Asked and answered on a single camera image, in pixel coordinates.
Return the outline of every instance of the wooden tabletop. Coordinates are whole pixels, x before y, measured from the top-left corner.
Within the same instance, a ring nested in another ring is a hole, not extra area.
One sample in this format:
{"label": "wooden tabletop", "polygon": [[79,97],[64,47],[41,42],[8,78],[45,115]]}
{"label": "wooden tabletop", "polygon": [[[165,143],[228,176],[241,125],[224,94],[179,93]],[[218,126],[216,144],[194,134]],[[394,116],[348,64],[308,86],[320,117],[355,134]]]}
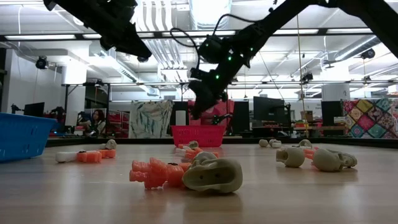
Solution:
{"label": "wooden tabletop", "polygon": [[355,169],[319,172],[275,161],[275,149],[224,145],[212,149],[239,161],[243,186],[234,194],[144,190],[129,182],[133,159],[177,162],[171,145],[119,145],[101,164],[57,164],[53,147],[43,156],[0,164],[0,223],[398,223],[398,151],[316,144],[354,154]]}

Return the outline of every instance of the computer monitor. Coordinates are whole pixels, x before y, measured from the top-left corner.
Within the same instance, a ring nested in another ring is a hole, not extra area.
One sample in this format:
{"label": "computer monitor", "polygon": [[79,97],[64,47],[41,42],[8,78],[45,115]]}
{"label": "computer monitor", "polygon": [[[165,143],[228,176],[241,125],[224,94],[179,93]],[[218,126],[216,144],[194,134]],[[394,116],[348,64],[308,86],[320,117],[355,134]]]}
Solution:
{"label": "computer monitor", "polygon": [[44,114],[44,102],[25,105],[24,115],[41,118],[43,117],[43,114]]}
{"label": "computer monitor", "polygon": [[254,119],[256,120],[288,123],[285,114],[285,102],[281,99],[255,96],[253,98],[253,106]]}

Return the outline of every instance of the red basket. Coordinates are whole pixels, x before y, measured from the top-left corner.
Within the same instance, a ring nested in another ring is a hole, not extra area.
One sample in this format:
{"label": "red basket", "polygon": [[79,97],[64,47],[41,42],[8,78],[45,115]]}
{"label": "red basket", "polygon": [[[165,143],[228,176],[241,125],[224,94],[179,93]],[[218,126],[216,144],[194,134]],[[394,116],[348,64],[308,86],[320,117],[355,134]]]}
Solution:
{"label": "red basket", "polygon": [[172,126],[174,144],[188,144],[197,141],[200,147],[220,147],[226,126]]}

